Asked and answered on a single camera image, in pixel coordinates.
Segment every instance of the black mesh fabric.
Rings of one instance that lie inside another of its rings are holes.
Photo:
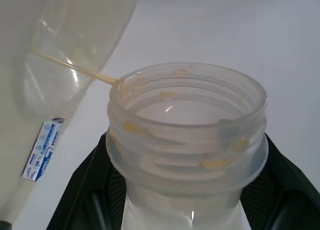
[[[240,200],[252,230],[263,229],[279,191],[279,186],[266,169],[243,189]]]
[[[109,196],[110,212],[112,214],[112,221],[114,230],[120,230],[124,207],[126,202],[126,181],[123,176],[115,169],[112,168],[109,182],[107,182],[106,190]]]

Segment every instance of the wooden skewer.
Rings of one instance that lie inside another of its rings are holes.
[[[56,59],[55,57],[52,57],[52,56],[49,56],[49,55],[46,55],[46,54],[30,53],[30,55],[41,57],[43,59],[49,60],[49,61],[51,61],[53,63],[56,63],[58,65],[61,65],[63,67],[68,67],[70,69],[78,71],[82,75],[89,76],[91,78],[95,78],[95,79],[101,80],[101,81],[106,82],[106,83],[108,83],[110,85],[112,85],[112,84],[114,84],[115,82],[118,81],[117,78],[113,78],[113,77],[110,77],[108,75],[101,74],[101,73],[90,72],[88,70],[83,69],[80,66],[75,66],[75,65],[69,64],[67,62],[63,62],[61,60]]]

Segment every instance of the blue and white box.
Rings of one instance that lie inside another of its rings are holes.
[[[43,175],[56,147],[64,121],[62,118],[55,118],[43,123],[23,171],[23,178],[37,181]]]

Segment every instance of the white background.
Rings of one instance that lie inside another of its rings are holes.
[[[320,0],[141,0],[104,73],[201,62],[257,79],[267,133],[320,190]],[[43,230],[79,164],[107,130],[110,86],[95,82],[60,139],[14,230]]]

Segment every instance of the clear plastic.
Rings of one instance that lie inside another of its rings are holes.
[[[107,149],[126,178],[124,230],[137,229],[130,219],[146,229],[235,229],[241,190],[268,155],[266,104],[258,82],[219,66],[163,64],[121,78]]]
[[[17,86],[23,92],[21,98],[31,112],[59,115],[93,80],[32,53],[99,72],[122,36],[136,3],[137,0],[45,0],[25,69],[15,76],[20,80]]]

